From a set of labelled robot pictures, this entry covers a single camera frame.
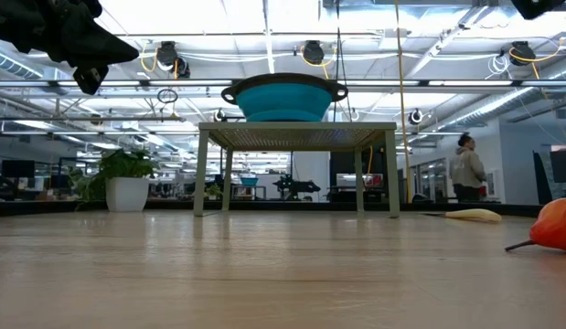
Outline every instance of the wooden table surface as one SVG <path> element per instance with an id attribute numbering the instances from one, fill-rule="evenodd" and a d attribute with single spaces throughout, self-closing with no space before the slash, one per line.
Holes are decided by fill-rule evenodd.
<path id="1" fill-rule="evenodd" d="M 368 212 L 0 218 L 0 329 L 566 329 L 566 253 Z"/>

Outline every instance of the potted plant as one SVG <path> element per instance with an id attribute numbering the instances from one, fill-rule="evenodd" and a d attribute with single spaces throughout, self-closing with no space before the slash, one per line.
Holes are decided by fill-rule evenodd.
<path id="1" fill-rule="evenodd" d="M 97 163 L 99 172 L 81 192 L 86 201 L 103 200 L 113 212 L 142 211 L 148 197 L 149 181 L 158 164 L 145 150 L 126 153 L 110 151 Z"/>
<path id="2" fill-rule="evenodd" d="M 206 195 L 208 196 L 209 200 L 217 200 L 218 196 L 221 196 L 221 191 L 219 190 L 219 186 L 214 184 L 206 188 Z"/>

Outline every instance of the orange object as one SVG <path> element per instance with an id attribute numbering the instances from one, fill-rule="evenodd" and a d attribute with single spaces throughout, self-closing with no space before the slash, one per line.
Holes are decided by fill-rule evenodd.
<path id="1" fill-rule="evenodd" d="M 508 247 L 507 251 L 533 244 L 566 250 L 566 198 L 548 203 L 530 228 L 530 240 Z"/>

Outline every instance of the bowl handle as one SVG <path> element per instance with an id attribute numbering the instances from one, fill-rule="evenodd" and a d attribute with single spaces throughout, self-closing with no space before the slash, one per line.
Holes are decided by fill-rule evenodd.
<path id="1" fill-rule="evenodd" d="M 341 101 L 347 97 L 347 87 L 337 82 L 329 82 L 329 87 L 332 92 L 332 101 Z"/>
<path id="2" fill-rule="evenodd" d="M 227 87 L 225 90 L 222 90 L 221 98 L 232 105 L 238 105 L 238 100 L 236 99 L 236 86 Z"/>

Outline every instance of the gray hoodie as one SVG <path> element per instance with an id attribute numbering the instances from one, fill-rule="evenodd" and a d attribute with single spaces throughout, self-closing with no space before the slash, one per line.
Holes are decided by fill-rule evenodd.
<path id="1" fill-rule="evenodd" d="M 455 151 L 457 156 L 449 165 L 449 176 L 455 184 L 479 188 L 486 181 L 484 165 L 477 154 L 467 147 Z"/>

